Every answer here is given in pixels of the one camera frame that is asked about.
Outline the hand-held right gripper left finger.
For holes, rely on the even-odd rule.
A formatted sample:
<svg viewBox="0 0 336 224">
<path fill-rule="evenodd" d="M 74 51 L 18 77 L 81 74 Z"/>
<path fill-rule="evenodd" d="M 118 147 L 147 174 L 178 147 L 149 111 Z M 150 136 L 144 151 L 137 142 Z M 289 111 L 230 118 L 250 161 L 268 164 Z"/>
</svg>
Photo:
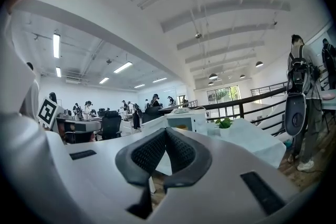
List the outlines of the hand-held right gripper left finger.
<svg viewBox="0 0 336 224">
<path fill-rule="evenodd" d="M 168 205 L 152 209 L 149 183 L 165 153 L 165 129 L 66 149 L 73 156 L 95 152 L 70 160 L 69 186 L 93 223 L 168 223 Z"/>
</svg>

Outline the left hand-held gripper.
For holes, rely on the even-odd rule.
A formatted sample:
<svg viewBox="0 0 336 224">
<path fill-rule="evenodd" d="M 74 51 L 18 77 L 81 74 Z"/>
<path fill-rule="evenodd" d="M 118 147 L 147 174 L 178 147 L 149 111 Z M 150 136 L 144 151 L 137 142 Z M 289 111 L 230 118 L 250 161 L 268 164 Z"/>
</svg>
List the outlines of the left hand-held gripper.
<svg viewBox="0 0 336 224">
<path fill-rule="evenodd" d="M 59 106 L 49 98 L 44 98 L 39 107 L 37 119 L 42 126 L 52 129 L 56 117 L 61 113 L 64 113 L 63 107 Z"/>
</svg>

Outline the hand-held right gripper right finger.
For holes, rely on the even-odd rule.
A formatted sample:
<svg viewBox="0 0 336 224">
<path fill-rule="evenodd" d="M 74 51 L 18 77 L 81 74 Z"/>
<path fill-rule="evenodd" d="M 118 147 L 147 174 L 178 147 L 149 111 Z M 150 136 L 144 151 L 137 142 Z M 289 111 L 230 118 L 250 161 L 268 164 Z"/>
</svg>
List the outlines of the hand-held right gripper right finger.
<svg viewBox="0 0 336 224">
<path fill-rule="evenodd" d="M 212 154 L 207 173 L 193 186 L 169 188 L 147 223 L 256 223 L 266 217 L 241 175 L 256 172 L 285 203 L 299 189 L 278 169 L 230 142 L 182 130 Z"/>
</svg>

